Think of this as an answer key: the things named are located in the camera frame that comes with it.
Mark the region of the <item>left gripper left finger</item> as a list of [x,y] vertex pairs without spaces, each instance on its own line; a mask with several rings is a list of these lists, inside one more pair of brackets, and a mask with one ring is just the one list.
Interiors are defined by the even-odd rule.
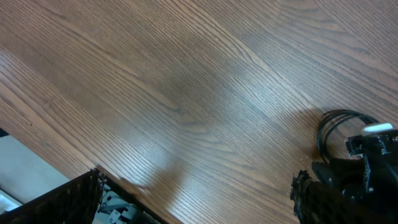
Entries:
[[91,224],[102,197],[102,180],[99,170],[91,170],[1,214],[1,224]]

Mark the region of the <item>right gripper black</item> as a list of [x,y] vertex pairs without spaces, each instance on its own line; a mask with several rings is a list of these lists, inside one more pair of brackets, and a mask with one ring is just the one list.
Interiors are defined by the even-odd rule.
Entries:
[[365,164],[363,159],[333,158],[329,163],[312,162],[319,184],[312,189],[319,199],[365,199]]

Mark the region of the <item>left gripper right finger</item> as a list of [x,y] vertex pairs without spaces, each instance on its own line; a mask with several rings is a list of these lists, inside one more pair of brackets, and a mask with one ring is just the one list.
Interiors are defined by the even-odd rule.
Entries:
[[300,223],[397,223],[396,206],[375,211],[311,178],[306,170],[301,170],[293,178],[290,199],[294,201],[294,215]]

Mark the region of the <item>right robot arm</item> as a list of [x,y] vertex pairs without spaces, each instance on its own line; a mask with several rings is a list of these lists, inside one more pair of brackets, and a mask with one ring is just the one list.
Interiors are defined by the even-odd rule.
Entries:
[[395,213],[397,131],[353,136],[346,140],[346,147],[351,156],[362,158],[313,162],[312,169],[320,182],[377,212]]

